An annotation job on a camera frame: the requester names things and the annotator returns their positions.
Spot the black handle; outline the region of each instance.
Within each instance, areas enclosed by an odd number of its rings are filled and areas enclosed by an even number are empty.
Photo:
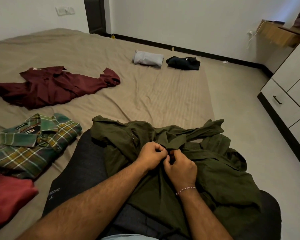
[[[276,98],[275,95],[273,95],[273,98],[278,102],[278,104],[282,104],[282,103],[279,102],[279,100]]]

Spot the cabinet base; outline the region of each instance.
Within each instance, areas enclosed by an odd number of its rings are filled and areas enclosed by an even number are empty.
[[[268,100],[262,94],[262,92],[260,92],[257,97],[260,100],[261,104],[264,106],[265,110],[268,112],[269,116],[273,120],[274,124],[277,126],[278,130],[280,131],[280,133],[282,134],[284,139],[287,141],[288,145],[292,149],[293,153],[296,155],[297,159],[300,161],[300,144],[299,144],[299,142],[293,136],[293,134],[288,129],[288,127],[284,124],[284,122],[279,117],[277,112],[272,108],[271,104],[268,102]]]

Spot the light switch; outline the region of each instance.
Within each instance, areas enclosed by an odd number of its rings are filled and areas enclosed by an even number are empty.
[[[73,7],[69,7],[70,14],[76,14],[75,9]]]
[[[58,16],[64,16],[70,14],[68,7],[56,7],[56,13],[58,14]]]

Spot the olive green shirt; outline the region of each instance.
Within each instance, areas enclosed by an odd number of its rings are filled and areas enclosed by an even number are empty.
[[[112,176],[133,163],[141,148],[155,141],[167,150],[181,151],[198,167],[197,190],[215,216],[235,236],[244,225],[256,220],[261,212],[261,195],[247,163],[230,139],[220,133],[224,120],[209,120],[201,128],[183,129],[171,125],[153,128],[144,121],[127,124],[102,116],[93,119],[91,135],[105,145],[105,167]],[[202,142],[190,142],[203,139]],[[138,184],[128,204],[159,222],[189,236],[182,204],[164,171],[162,162]]]

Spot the forearm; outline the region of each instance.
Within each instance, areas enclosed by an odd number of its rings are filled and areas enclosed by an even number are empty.
[[[95,187],[64,202],[18,240],[95,240],[111,222],[146,171],[134,162]]]
[[[194,240],[232,240],[196,189],[184,190],[179,196]]]

